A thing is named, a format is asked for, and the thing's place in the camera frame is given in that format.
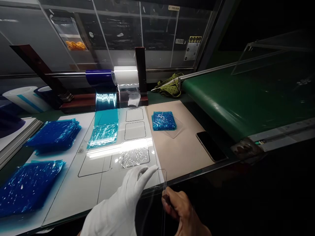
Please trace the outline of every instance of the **glass partition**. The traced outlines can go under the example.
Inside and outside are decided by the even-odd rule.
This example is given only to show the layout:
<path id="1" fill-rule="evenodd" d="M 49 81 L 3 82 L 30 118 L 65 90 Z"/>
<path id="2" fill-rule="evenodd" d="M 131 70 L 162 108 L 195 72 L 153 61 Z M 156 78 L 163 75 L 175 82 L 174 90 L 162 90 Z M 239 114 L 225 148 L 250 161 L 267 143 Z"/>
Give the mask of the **glass partition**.
<path id="1" fill-rule="evenodd" d="M 193 68 L 212 11 L 133 0 L 0 0 L 0 74 L 33 73 L 9 48 L 30 44 L 53 71 L 135 66 L 146 48 L 147 68 Z"/>
<path id="2" fill-rule="evenodd" d="M 8 73 L 30 72 L 31 69 L 9 48 L 9 45 L 30 44 L 36 53 L 53 71 L 72 70 L 74 64 L 64 45 L 50 26 L 37 1 L 20 3 L 0 1 L 0 32 L 6 42 L 1 44 L 9 53 L 15 66 Z M 1 73 L 9 68 L 1 65 Z"/>

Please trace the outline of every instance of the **green fabric bag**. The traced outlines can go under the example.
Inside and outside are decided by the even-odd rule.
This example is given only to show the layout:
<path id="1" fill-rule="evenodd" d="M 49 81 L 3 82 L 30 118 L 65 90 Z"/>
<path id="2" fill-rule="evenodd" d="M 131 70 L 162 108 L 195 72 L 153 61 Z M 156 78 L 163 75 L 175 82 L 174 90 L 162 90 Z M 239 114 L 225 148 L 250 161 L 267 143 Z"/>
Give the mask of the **green fabric bag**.
<path id="1" fill-rule="evenodd" d="M 152 89 L 152 92 L 159 92 L 163 97 L 173 97 L 173 98 L 179 98 L 181 95 L 180 91 L 180 79 L 178 77 L 183 76 L 183 73 L 173 74 L 172 77 L 168 78 L 164 82 L 161 80 L 157 83 L 157 86 Z"/>

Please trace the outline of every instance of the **black phone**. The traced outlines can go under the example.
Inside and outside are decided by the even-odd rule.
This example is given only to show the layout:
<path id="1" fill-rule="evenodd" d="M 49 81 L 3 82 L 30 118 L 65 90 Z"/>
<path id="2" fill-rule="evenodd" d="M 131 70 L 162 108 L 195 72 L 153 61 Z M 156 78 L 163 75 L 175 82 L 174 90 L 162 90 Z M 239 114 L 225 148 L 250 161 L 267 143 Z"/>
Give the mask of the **black phone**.
<path id="1" fill-rule="evenodd" d="M 220 150 L 220 148 L 206 131 L 197 133 L 196 136 L 214 162 L 227 159 L 227 156 Z"/>

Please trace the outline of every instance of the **conveyor belt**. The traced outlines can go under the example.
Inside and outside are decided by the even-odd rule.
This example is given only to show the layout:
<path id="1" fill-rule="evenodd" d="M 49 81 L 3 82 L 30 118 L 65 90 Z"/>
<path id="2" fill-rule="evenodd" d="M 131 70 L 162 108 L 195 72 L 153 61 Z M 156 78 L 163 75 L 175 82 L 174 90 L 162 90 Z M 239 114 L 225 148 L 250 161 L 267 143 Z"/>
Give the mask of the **conveyor belt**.
<path id="1" fill-rule="evenodd" d="M 311 64 L 300 59 L 237 75 L 229 67 L 186 79 L 182 88 L 238 142 L 315 116 Z"/>

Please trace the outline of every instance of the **beige mat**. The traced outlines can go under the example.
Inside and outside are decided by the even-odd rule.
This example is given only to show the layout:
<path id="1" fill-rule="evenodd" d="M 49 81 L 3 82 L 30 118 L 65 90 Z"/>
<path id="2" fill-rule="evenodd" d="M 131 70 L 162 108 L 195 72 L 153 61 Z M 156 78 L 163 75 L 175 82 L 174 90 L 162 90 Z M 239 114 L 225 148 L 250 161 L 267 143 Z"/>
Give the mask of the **beige mat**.
<path id="1" fill-rule="evenodd" d="M 158 103 L 146 108 L 157 155 L 161 168 L 167 171 L 167 180 L 214 164 L 196 137 L 196 133 L 204 129 L 181 101 Z M 152 130 L 154 111 L 171 111 L 184 124 L 176 138 L 172 139 L 164 131 Z"/>

